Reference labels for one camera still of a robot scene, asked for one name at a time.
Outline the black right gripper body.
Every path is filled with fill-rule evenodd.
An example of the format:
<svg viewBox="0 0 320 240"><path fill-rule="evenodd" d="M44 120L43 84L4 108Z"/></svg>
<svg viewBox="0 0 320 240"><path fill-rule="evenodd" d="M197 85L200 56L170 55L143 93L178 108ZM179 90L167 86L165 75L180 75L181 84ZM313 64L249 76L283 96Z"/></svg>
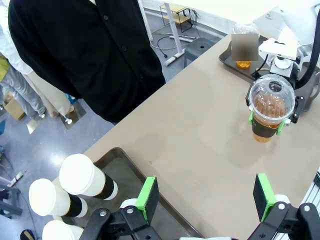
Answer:
<svg viewBox="0 0 320 240"><path fill-rule="evenodd" d="M268 94L277 97L295 97L297 74L292 73L289 77L268 73L259 77L252 86L252 96Z"/></svg>

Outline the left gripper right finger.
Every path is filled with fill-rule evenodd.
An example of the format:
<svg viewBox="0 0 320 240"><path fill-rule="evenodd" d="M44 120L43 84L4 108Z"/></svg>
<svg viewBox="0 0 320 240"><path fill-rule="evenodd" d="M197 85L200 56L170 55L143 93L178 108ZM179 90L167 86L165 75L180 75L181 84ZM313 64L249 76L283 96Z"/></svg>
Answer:
<svg viewBox="0 0 320 240"><path fill-rule="evenodd" d="M253 198L259 225L250 235L251 240L273 240L285 234L290 240L318 240L320 215L313 203L302 203L298 208L277 200L265 173L255 177Z"/></svg>

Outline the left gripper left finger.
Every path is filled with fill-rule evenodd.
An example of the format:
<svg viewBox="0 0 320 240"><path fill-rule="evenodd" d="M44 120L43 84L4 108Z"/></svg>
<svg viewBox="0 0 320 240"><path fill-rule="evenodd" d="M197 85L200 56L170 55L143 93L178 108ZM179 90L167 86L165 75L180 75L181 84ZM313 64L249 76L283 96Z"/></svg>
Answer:
<svg viewBox="0 0 320 240"><path fill-rule="evenodd" d="M122 236L130 236L133 240L159 240L159 234L151 226L159 198L157 177L147 177L134 205L116 212L107 208L96 209L80 239L118 240Z"/></svg>

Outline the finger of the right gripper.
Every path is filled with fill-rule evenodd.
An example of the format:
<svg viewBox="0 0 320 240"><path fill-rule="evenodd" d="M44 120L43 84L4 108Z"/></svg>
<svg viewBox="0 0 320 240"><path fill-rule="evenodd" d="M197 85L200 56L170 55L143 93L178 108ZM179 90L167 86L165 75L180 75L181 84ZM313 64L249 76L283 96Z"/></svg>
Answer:
<svg viewBox="0 0 320 240"><path fill-rule="evenodd" d="M283 120L276 130L276 135L279 136L285 126L288 126L290 123L296 124L299 120L300 114L304 108L305 98L303 96L295 97L295 106L292 114Z"/></svg>
<svg viewBox="0 0 320 240"><path fill-rule="evenodd" d="M246 105L250 111L250 115L249 115L249 119L248 119L250 125L253 124L253 107L251 106L250 101L249 101L251 89L252 89L252 86L249 87L247 94L246 94L246 97L245 97Z"/></svg>

